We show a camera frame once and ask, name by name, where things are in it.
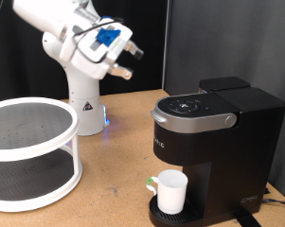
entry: round white rack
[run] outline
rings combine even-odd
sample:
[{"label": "round white rack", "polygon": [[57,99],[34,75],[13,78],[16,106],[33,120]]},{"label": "round white rack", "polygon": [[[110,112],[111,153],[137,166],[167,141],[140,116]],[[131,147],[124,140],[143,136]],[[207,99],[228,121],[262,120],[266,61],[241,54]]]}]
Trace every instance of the round white rack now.
[{"label": "round white rack", "polygon": [[78,184],[78,129],[75,110],[64,102],[43,97],[0,102],[0,211],[46,206]]}]

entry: dark background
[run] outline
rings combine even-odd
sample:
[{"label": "dark background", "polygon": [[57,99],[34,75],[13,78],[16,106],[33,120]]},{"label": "dark background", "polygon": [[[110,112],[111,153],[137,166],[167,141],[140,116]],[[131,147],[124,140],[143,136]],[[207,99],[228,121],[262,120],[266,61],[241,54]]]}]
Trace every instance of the dark background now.
[{"label": "dark background", "polygon": [[[167,0],[93,0],[100,16],[121,17],[145,55],[141,61],[124,51],[117,62],[134,70],[130,80],[107,75],[100,94],[129,93],[162,87]],[[62,67],[42,47],[43,32],[23,21],[5,0],[0,11],[0,100],[21,96],[68,98]]]},{"label": "dark background", "polygon": [[[197,93],[201,79],[239,77],[285,101],[285,0],[170,3],[170,95]],[[285,195],[285,118],[269,182]]]}]

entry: keurig coffee machine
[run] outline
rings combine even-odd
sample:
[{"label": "keurig coffee machine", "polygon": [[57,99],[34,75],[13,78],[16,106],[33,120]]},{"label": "keurig coffee machine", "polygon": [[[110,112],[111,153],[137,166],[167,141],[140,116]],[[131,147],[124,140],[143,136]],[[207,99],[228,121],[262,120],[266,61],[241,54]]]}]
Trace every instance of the keurig coffee machine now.
[{"label": "keurig coffee machine", "polygon": [[188,177],[181,213],[151,199],[155,226],[208,226],[260,208],[285,102],[236,78],[201,80],[200,91],[161,98],[151,111],[155,155]]}]

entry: mesh tray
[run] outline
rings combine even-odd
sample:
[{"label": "mesh tray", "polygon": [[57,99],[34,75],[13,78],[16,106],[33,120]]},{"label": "mesh tray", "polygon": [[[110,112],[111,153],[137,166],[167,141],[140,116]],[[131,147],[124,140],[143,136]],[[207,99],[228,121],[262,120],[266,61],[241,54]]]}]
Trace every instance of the mesh tray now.
[{"label": "mesh tray", "polygon": [[60,148],[32,159],[0,162],[0,201],[41,197],[63,186],[73,175],[73,157]]},{"label": "mesh tray", "polygon": [[45,103],[20,103],[0,108],[0,149],[27,148],[49,141],[72,124],[71,114]]}]

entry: wooden table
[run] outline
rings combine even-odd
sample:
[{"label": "wooden table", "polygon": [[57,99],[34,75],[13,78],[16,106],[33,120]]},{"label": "wooden table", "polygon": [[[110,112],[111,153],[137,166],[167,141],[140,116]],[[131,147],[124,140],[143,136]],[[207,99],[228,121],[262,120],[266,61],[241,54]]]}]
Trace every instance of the wooden table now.
[{"label": "wooden table", "polygon": [[[66,197],[44,208],[22,213],[1,213],[0,226],[152,226],[149,202],[152,192],[145,186],[171,166],[152,151],[156,101],[167,96],[163,90],[102,96],[109,127],[97,135],[80,137],[83,174],[78,186]],[[268,184],[264,198],[285,201]],[[263,226],[285,226],[285,205],[266,203],[254,217]],[[240,226],[229,220],[216,227]]]}]

